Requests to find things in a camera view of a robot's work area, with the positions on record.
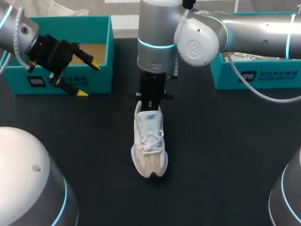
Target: circular logo on joint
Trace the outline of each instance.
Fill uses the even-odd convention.
[[[190,40],[186,43],[186,54],[192,59],[198,59],[201,56],[201,43],[196,40]]]

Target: glowing blue light ring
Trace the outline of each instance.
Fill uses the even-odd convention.
[[[139,38],[138,38],[138,41],[141,43],[141,44],[143,44],[144,46],[147,46],[147,47],[150,47],[150,48],[172,48],[172,47],[174,47],[174,44],[173,45],[169,45],[169,46],[154,46],[154,45],[151,45],[151,44],[148,44],[148,43],[146,43],[146,42],[143,42],[143,41],[141,41]]]
[[[283,177],[284,177],[284,172],[286,170],[286,168],[284,169],[283,173],[282,173],[282,177],[281,177],[281,190],[282,190],[282,195],[283,195],[283,198],[284,198],[284,201],[288,207],[288,209],[290,210],[290,212],[293,214],[293,216],[301,223],[301,220],[300,218],[295,214],[295,212],[293,211],[293,209],[291,208],[290,204],[288,204],[288,201],[286,199],[286,196],[284,194],[284,188],[283,188]]]
[[[296,14],[292,15],[291,22],[290,22],[290,28],[293,24],[295,16],[296,16]],[[287,59],[289,59],[290,41],[291,41],[291,31],[289,31],[289,33],[287,34],[287,40],[286,40],[285,56]]]
[[[63,206],[62,206],[62,208],[61,208],[61,211],[59,212],[59,214],[57,215],[55,221],[52,223],[51,226],[55,226],[55,225],[56,225],[56,223],[57,223],[58,220],[60,219],[60,217],[61,217],[61,215],[62,215],[62,213],[63,213],[63,211],[64,211],[65,205],[66,205],[66,200],[67,200],[67,183],[66,183],[65,178],[63,178],[63,179],[64,179],[64,182],[65,182],[65,199],[64,199],[64,202],[63,202]]]
[[[214,18],[214,17],[212,17],[212,16],[209,16],[209,18],[212,18],[212,19],[214,19],[214,20],[217,20],[218,22],[220,22],[221,24],[222,24],[222,26],[224,27],[224,29],[225,29],[225,31],[226,31],[226,34],[227,34],[227,42],[226,42],[226,45],[225,45],[225,48],[226,48],[226,46],[227,46],[227,44],[228,44],[228,40],[229,40],[229,35],[228,35],[228,31],[227,31],[227,28],[226,28],[226,25],[222,22],[222,21],[220,21],[219,19],[217,19],[217,18]]]
[[[9,16],[10,12],[11,12],[12,10],[13,10],[13,7],[12,7],[12,6],[9,6],[8,11],[6,12],[5,16],[3,17],[3,19],[2,19],[2,21],[1,21],[1,23],[0,23],[0,29],[1,29],[1,27],[4,25],[5,21],[7,20],[7,18],[8,18],[8,16]]]

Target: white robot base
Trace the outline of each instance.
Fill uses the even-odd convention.
[[[21,129],[0,128],[0,225],[75,226],[75,195],[44,145]]]

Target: shoe sole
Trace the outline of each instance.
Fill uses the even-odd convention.
[[[135,165],[137,171],[140,173],[141,176],[147,178],[145,175],[142,174],[142,172],[140,172],[139,168],[138,168],[137,165],[136,165],[136,162],[135,162],[135,156],[134,156],[134,146],[133,146],[132,149],[131,149],[131,154],[132,154],[132,160],[133,160],[133,163],[134,163],[134,165]],[[166,169],[167,169],[167,165],[168,165],[168,155],[167,155],[167,152],[165,152],[165,163],[164,163],[164,166],[163,166],[164,171],[163,171],[163,173],[162,173],[161,176],[164,175],[164,173],[165,173],[165,171],[166,171]]]

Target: new balance logo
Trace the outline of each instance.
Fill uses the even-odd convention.
[[[154,114],[149,114],[148,116],[146,116],[147,120],[154,119],[154,118],[155,118]]]

